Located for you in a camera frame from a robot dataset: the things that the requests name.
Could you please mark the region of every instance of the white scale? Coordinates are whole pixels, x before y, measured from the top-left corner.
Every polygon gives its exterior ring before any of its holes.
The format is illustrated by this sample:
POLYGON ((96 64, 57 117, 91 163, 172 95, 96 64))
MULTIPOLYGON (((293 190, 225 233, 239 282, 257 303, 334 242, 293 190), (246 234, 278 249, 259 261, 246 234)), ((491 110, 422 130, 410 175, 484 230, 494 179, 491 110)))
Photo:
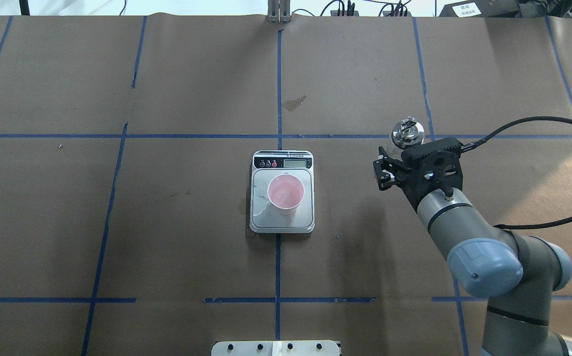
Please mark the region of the white scale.
POLYGON ((308 151, 257 151, 250 177, 250 228, 272 234, 307 234, 315 228, 313 154, 308 151), (268 184, 280 174, 292 174, 304 184, 304 196, 294 214, 284 216, 268 200, 268 184))

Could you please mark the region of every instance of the white label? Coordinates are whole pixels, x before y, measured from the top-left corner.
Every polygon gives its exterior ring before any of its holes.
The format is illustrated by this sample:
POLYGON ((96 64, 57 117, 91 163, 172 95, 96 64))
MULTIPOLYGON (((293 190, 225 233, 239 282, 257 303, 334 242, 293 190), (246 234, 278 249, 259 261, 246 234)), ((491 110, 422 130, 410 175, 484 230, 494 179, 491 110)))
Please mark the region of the white label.
POLYGON ((476 3, 472 2, 470 4, 458 5, 453 7, 453 11, 458 17, 469 17, 482 14, 480 9, 477 8, 476 3))

